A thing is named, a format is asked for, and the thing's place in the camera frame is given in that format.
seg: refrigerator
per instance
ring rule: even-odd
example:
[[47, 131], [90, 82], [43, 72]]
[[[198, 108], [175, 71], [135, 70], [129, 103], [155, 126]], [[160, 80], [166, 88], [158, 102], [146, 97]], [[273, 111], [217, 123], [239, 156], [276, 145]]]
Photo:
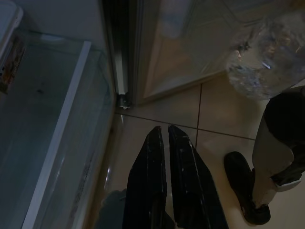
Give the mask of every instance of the refrigerator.
[[144, 104], [223, 74], [240, 29], [302, 5], [14, 3], [22, 9], [14, 33], [24, 52], [0, 95], [0, 228], [6, 229], [86, 228], [115, 107]]

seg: tile grout line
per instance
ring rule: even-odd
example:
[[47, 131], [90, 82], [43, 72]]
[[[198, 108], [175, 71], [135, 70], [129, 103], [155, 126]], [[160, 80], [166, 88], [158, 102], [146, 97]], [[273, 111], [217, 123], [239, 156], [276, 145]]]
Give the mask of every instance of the tile grout line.
[[[190, 129], [197, 130], [197, 128], [195, 128], [195, 127], [190, 127], [190, 126], [180, 125], [180, 124], [175, 124], [175, 123], [167, 123], [167, 122], [163, 122], [163, 121], [159, 121], [159, 120], [154, 120], [154, 119], [150, 119], [150, 118], [138, 117], [138, 116], [134, 116], [134, 115], [130, 115], [130, 114], [122, 114], [122, 113], [119, 113], [119, 112], [115, 112], [115, 114], [116, 114], [116, 115], [124, 115], [124, 116], [131, 117], [131, 118], [139, 118], [139, 119], [143, 119], [143, 120], [147, 120], [147, 121], [153, 121], [153, 122], [158, 122], [158, 123], [163, 123], [163, 124], [177, 125], [177, 126], [181, 126], [181, 127], [185, 127], [185, 128], [190, 128]], [[226, 135], [226, 136], [231, 136], [231, 137], [238, 137], [238, 138], [243, 138], [243, 139], [255, 141], [255, 139], [253, 139], [253, 138], [242, 137], [242, 136], [237, 136], [237, 135], [231, 135], [231, 134], [221, 133], [221, 132], [217, 132], [217, 131], [213, 131], [213, 130], [206, 130], [206, 129], [200, 129], [200, 128], [198, 128], [198, 130], [206, 131], [206, 132], [210, 132], [210, 133], [215, 133], [215, 134], [220, 134], [220, 135]]]
[[219, 134], [219, 135], [226, 135], [226, 136], [230, 136], [230, 137], [238, 137], [238, 138], [243, 138], [243, 139], [255, 141], [254, 138], [231, 135], [231, 134], [221, 133], [221, 132], [217, 132], [217, 131], [213, 131], [213, 130], [206, 130], [206, 129], [200, 129], [200, 128], [198, 130], [202, 130], [202, 131], [206, 131], [206, 132], [210, 132], [210, 133], [215, 133], [215, 134]]
[[198, 117], [197, 117], [197, 128], [196, 128], [196, 143], [195, 143], [195, 149], [197, 149], [197, 141], [198, 141], [198, 128], [199, 128], [199, 118], [200, 118], [201, 95], [202, 95], [202, 84], [200, 84], [199, 109], [198, 109]]
[[119, 113], [119, 112], [114, 112], [114, 113], [115, 113], [116, 115], [124, 115], [124, 116], [132, 117], [132, 118], [140, 118], [140, 119], [144, 119], [144, 120], [148, 120], [148, 121], [154, 121], [154, 122], [163, 123], [163, 124], [177, 125], [177, 126], [181, 126], [181, 127], [190, 128], [190, 129], [196, 129], [195, 127], [190, 127], [190, 126], [180, 125], [180, 124], [175, 124], [175, 123], [167, 123], [167, 122], [164, 122], [164, 121], [159, 121], [159, 120], [150, 119], [150, 118], [138, 117], [138, 116], [134, 116], [134, 115], [130, 115], [130, 114], [121, 114], [121, 113]]

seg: white trim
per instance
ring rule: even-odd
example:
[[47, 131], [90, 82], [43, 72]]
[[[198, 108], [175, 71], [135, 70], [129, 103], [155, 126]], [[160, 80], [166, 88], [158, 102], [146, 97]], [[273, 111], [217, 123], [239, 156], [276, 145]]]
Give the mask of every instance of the white trim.
[[128, 92], [127, 77], [123, 70], [122, 54], [115, 55], [115, 80], [117, 84], [117, 94], [126, 94]]
[[83, 69], [85, 67], [85, 63], [87, 61], [87, 57], [90, 51], [91, 42], [84, 42], [80, 56], [78, 58], [70, 86], [68, 88], [65, 101], [63, 103], [61, 113], [59, 115], [53, 137], [51, 139], [51, 143], [46, 155], [46, 158], [44, 159], [44, 163], [41, 169], [41, 173], [39, 175], [36, 188], [27, 212], [27, 215], [25, 216], [24, 223], [22, 225], [21, 229], [32, 229], [34, 227], [34, 223], [42, 202], [43, 194], [45, 192], [50, 173], [53, 167], [53, 163], [61, 142], [61, 137], [63, 134], [63, 131], [65, 129], [69, 113], [74, 101], [74, 97], [78, 88], [78, 85], [80, 83], [81, 75], [83, 72]]

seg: tile floor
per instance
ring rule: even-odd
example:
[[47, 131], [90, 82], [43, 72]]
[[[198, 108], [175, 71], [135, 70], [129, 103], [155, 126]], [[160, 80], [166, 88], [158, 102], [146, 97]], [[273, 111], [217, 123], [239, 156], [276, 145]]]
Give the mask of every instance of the tile floor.
[[[241, 152], [252, 167], [252, 150], [267, 101], [255, 102], [239, 95], [227, 78], [218, 77], [179, 94], [130, 110], [117, 110], [116, 133], [108, 147], [99, 178], [95, 212], [100, 200], [113, 190], [127, 186], [128, 174], [146, 135], [162, 127], [168, 185], [166, 211], [171, 208], [168, 124], [185, 131], [214, 178], [227, 223], [231, 229], [252, 228], [245, 222], [237, 197], [231, 190], [223, 167], [224, 155]], [[305, 228], [305, 182], [278, 193], [270, 204], [271, 220], [260, 229]]]

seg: glass shelf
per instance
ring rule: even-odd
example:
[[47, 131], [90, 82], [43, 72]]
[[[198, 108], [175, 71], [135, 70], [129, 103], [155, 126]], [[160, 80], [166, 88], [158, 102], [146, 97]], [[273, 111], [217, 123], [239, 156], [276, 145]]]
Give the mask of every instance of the glass shelf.
[[106, 58], [90, 42], [19, 35], [27, 48], [0, 107], [0, 228], [73, 224], [107, 139]]

